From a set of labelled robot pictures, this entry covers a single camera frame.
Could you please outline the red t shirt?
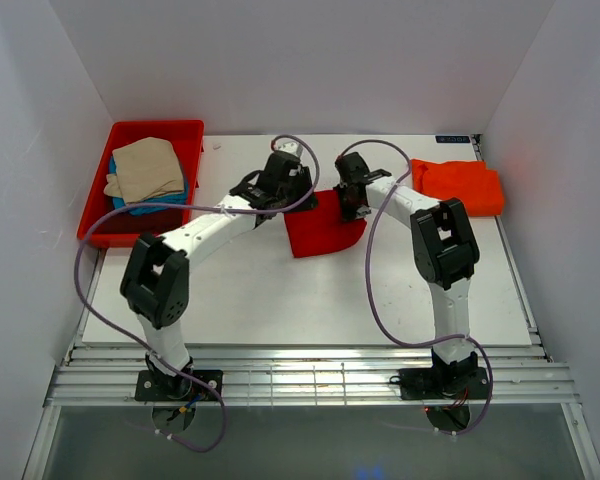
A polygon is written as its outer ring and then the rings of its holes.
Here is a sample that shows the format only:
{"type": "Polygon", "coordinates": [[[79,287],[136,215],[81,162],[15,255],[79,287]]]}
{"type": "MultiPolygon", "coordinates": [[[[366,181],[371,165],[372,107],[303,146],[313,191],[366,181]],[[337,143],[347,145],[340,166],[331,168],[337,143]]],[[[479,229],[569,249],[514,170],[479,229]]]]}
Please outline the red t shirt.
{"type": "Polygon", "coordinates": [[[363,236],[364,219],[344,221],[334,190],[316,192],[313,210],[285,213],[284,223],[294,258],[328,255],[354,246],[363,236]]]}

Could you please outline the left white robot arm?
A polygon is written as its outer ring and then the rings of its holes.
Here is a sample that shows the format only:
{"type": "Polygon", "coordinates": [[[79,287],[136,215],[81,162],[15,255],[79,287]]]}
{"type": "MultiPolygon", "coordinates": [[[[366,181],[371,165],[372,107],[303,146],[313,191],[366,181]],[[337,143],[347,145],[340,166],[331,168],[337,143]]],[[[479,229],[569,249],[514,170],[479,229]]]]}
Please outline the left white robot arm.
{"type": "Polygon", "coordinates": [[[139,320],[149,353],[146,364],[153,384],[170,399],[192,388],[193,361],[184,345],[180,318],[189,303],[190,269],[233,238],[275,216],[275,211],[303,202],[298,211],[317,204],[307,194],[310,170],[253,172],[233,187],[212,213],[159,236],[138,237],[123,274],[120,291],[139,320]]]}

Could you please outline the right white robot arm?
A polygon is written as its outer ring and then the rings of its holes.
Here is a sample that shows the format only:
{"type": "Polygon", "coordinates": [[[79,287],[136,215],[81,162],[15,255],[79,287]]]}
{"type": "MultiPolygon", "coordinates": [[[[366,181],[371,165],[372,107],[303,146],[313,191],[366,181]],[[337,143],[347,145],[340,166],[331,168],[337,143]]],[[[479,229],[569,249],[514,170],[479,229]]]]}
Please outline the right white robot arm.
{"type": "Polygon", "coordinates": [[[343,219],[362,219],[375,209],[375,221],[386,213],[408,227],[415,267],[431,293],[435,338],[417,346],[431,349],[432,366],[399,371],[394,380],[401,396],[427,399],[467,393],[484,370],[469,339],[469,288],[480,253],[463,203],[421,194],[384,169],[340,166],[338,171],[334,190],[343,219]]]}

